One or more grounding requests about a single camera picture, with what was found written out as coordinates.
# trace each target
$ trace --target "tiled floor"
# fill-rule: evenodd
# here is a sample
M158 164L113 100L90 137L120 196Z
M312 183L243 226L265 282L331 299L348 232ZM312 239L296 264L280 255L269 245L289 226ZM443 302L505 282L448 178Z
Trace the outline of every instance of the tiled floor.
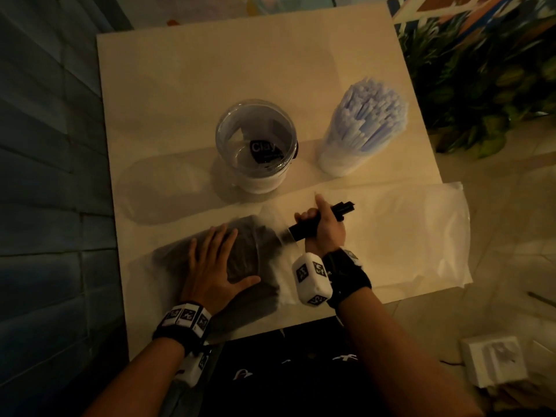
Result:
M462 337L504 331L518 336L530 372L552 369L556 381L556 308L527 295L556 301L556 118L526 122L504 150L475 158L436 156L442 180L464 184L474 283L387 307L440 360L461 361ZM464 378L461 369L450 371Z

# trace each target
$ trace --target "green foliage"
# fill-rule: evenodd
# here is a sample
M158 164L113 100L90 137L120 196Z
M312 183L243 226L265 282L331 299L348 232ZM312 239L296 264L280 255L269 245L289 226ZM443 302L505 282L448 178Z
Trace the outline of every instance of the green foliage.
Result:
M399 39L425 125L442 133L437 152L478 145L485 158L528 113L556 111L556 20L494 27L462 42L466 17L429 19Z

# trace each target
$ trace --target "table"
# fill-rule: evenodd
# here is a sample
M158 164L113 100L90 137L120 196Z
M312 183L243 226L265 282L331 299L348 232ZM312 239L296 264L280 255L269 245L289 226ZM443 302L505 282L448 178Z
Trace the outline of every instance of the table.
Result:
M129 356L149 342L166 311L156 248L246 216L275 201L285 219L315 191L392 182L440 183L427 132L386 4L104 34L98 52ZM407 130L352 175L332 179L315 149L350 84L385 81L410 103ZM293 120L299 155L283 184L255 196L224 187L215 168L215 126L232 104L260 98ZM383 302L451 287L417 278L377 288ZM239 338L331 316L301 304L244 326Z

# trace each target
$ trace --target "dark tile wall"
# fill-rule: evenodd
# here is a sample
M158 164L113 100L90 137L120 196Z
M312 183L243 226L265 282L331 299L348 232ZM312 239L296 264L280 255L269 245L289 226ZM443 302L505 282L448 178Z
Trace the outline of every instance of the dark tile wall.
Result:
M0 407L78 415L127 360L96 35L115 0L0 0Z

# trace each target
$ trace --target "black wristband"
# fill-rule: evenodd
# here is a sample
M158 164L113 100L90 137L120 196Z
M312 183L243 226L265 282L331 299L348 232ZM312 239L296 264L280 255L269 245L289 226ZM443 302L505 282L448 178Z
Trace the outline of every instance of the black wristband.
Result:
M152 338L171 338L184 346L185 353L198 354L209 333L211 314L200 304L191 301L173 307L162 318Z
M337 309L342 300L360 288L372 287L367 274L356 261L358 258L352 252L341 248L324 255L324 267L332 284L332 298L328 300L331 308Z

